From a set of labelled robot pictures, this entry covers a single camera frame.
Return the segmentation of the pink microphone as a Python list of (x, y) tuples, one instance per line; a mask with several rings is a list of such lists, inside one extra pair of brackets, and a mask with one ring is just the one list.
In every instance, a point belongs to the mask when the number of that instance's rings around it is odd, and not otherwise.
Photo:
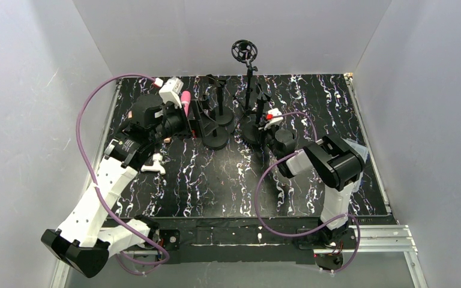
[(182, 91), (180, 100), (181, 100), (182, 108), (184, 109), (185, 116), (188, 118), (189, 113), (190, 113), (191, 92)]

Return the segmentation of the black round-base microphone stand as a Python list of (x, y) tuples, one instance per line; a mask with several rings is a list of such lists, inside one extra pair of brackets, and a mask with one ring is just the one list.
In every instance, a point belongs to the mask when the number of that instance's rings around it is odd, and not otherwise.
[(208, 83), (213, 85), (216, 89), (216, 97), (217, 97), (217, 107), (212, 109), (211, 117), (218, 123), (221, 127), (226, 127), (231, 124), (234, 120), (234, 113), (233, 111), (226, 107), (223, 103), (223, 90), (226, 84), (226, 80), (216, 77), (212, 74), (206, 75), (208, 78)]

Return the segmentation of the black tripod shock-mount stand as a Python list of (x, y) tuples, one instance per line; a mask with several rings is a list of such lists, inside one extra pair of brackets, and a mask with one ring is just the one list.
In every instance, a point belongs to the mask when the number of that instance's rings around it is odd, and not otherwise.
[(243, 109), (243, 114), (241, 115), (240, 119), (236, 123), (234, 130), (231, 132), (231, 134), (234, 134), (237, 130), (238, 124), (240, 123), (242, 119), (244, 119), (245, 116), (256, 114), (256, 112), (253, 111), (253, 109), (250, 107), (250, 94), (253, 91), (253, 88), (251, 87), (253, 73), (255, 71), (258, 71), (257, 66), (254, 66), (252, 64), (252, 62), (257, 57), (258, 49), (256, 45), (253, 44), (251, 41), (242, 39), (242, 40), (237, 40), (236, 42), (234, 42), (231, 48), (231, 53), (234, 59), (236, 59), (240, 63), (244, 63), (247, 67), (247, 73), (246, 73), (247, 86), (246, 86), (244, 104), (237, 99), (236, 95), (233, 96), (233, 99), (237, 100), (237, 102), (240, 104), (241, 108)]

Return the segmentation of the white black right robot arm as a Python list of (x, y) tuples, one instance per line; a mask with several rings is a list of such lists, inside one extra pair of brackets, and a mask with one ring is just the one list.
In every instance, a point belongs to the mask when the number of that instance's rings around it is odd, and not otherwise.
[(259, 178), (255, 190), (254, 206), (259, 206), (259, 192), (265, 177), (273, 168), (282, 176), (293, 178), (314, 170), (325, 185), (324, 204), (318, 226), (300, 233), (282, 233), (268, 226), (257, 216), (267, 231), (285, 238), (302, 238), (315, 235), (324, 245), (338, 243), (349, 227), (349, 203), (355, 183), (360, 180), (365, 167), (363, 157), (346, 141), (335, 134), (296, 149), (291, 131), (279, 128), (265, 134), (265, 143), (277, 161), (268, 167)]

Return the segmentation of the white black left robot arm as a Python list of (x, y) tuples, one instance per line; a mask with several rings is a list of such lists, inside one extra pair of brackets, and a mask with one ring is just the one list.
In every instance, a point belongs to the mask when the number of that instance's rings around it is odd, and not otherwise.
[(154, 239), (158, 224), (146, 216), (120, 219), (112, 207), (124, 189), (155, 157), (166, 138), (192, 136), (188, 119), (191, 93), (161, 92), (140, 96), (115, 132), (94, 170), (91, 184), (69, 216), (55, 229), (47, 229), (42, 243), (59, 260), (83, 276), (92, 278), (107, 261), (135, 246), (146, 244), (162, 255), (153, 265), (164, 263), (166, 250)]

